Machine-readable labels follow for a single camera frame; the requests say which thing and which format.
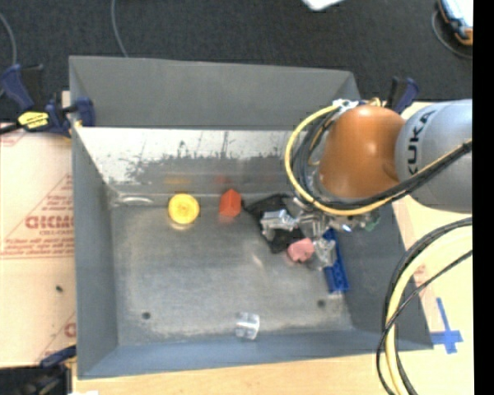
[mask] yellow object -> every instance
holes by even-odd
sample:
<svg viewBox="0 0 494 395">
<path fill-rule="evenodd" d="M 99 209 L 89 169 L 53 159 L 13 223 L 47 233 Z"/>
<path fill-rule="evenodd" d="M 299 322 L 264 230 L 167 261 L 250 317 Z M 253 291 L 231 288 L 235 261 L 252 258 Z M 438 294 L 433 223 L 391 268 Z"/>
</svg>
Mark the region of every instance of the yellow object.
<svg viewBox="0 0 494 395">
<path fill-rule="evenodd" d="M 178 224 L 190 224 L 199 215 L 199 203 L 187 193 L 176 194 L 168 202 L 168 215 Z"/>
<path fill-rule="evenodd" d="M 48 113 L 37 111 L 26 111 L 18 118 L 18 123 L 27 128 L 38 128 L 48 124 Z"/>
</svg>

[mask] black carpet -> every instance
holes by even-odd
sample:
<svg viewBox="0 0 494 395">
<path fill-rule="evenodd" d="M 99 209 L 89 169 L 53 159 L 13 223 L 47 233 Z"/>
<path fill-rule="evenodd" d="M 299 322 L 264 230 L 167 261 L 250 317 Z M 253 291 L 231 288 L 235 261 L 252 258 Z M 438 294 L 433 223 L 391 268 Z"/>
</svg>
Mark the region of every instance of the black carpet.
<svg viewBox="0 0 494 395">
<path fill-rule="evenodd" d="M 131 56 L 344 69 L 364 98 L 386 98 L 393 76 L 411 77 L 421 100 L 472 98 L 473 62 L 435 37 L 435 9 L 436 0 L 347 0 L 322 12 L 301 0 L 118 0 L 117 19 Z M 44 64 L 48 96 L 67 88 L 69 55 L 121 54 L 110 0 L 0 0 L 0 11 L 18 62 Z M 436 29 L 455 44 L 440 19 Z M 0 24 L 0 75 L 10 64 Z M 1 98 L 0 119 L 15 116 Z M 0 371 L 0 394 L 38 373 Z"/>
</svg>

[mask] blue tool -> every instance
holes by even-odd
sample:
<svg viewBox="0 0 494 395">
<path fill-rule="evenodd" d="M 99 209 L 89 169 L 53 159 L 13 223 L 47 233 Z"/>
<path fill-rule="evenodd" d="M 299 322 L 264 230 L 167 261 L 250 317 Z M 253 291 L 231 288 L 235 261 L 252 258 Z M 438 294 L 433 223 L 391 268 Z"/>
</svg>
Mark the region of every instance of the blue tool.
<svg viewBox="0 0 494 395">
<path fill-rule="evenodd" d="M 322 236 L 326 240 L 334 240 L 335 253 L 337 257 L 332 266 L 324 268 L 324 275 L 328 283 L 328 289 L 330 293 L 342 292 L 345 293 L 349 290 L 349 282 L 347 280 L 346 268 L 344 267 L 343 257 L 340 251 L 340 245 L 338 244 L 337 234 L 333 228 L 327 230 Z"/>
<path fill-rule="evenodd" d="M 24 72 L 28 73 L 29 81 L 24 80 Z M 79 97 L 72 106 L 66 108 L 56 100 L 49 100 L 44 104 L 40 97 L 41 72 L 41 66 L 22 69 L 20 64 L 15 64 L 2 74 L 2 88 L 20 109 L 17 128 L 24 128 L 27 132 L 49 132 L 70 137 L 71 113 L 74 113 L 73 120 L 80 121 L 83 126 L 94 126 L 96 113 L 89 98 Z"/>
</svg>

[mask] metal box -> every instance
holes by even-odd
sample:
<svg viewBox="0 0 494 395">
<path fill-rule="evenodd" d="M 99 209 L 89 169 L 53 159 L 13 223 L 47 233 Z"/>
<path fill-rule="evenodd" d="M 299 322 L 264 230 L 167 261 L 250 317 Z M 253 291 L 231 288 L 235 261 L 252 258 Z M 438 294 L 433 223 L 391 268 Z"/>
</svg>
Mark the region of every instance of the metal box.
<svg viewBox="0 0 494 395">
<path fill-rule="evenodd" d="M 358 99 L 350 72 L 73 57 L 70 75 L 72 99 L 89 96 L 98 115 L 72 133 L 79 378 L 376 348 L 403 251 L 391 208 L 373 231 L 340 236 L 351 289 L 336 295 L 322 271 L 271 254 L 252 217 L 218 214 L 229 188 L 246 203 L 290 190 L 290 131 Z M 178 192 L 199 200 L 190 226 L 167 215 Z M 418 307 L 399 324 L 402 349 L 430 346 Z M 254 340 L 235 332 L 241 314 L 259 318 Z"/>
</svg>

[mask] black object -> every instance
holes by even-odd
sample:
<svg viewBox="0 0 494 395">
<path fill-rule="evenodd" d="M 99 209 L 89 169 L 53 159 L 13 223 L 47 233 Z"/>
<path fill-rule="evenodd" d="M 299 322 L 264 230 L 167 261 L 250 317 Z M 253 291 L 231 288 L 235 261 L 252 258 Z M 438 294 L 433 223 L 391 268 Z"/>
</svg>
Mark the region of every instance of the black object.
<svg viewBox="0 0 494 395">
<path fill-rule="evenodd" d="M 272 196 L 266 197 L 260 201 L 254 202 L 249 206 L 244 206 L 244 209 L 254 217 L 257 223 L 260 225 L 260 220 L 263 217 L 263 214 L 267 211 L 280 211 L 281 209 L 287 210 L 286 203 L 284 202 L 285 198 L 288 198 L 289 195 L 285 193 L 277 193 Z M 305 236 L 302 233 L 300 228 L 295 228 L 294 230 L 274 230 L 273 239 L 266 239 L 268 242 L 269 249 L 271 253 L 280 253 L 289 247 L 290 244 L 304 239 Z"/>
<path fill-rule="evenodd" d="M 385 107 L 401 114 L 412 104 L 417 95 L 419 95 L 419 87 L 413 79 L 407 77 L 401 80 L 398 77 L 393 77 Z"/>
</svg>

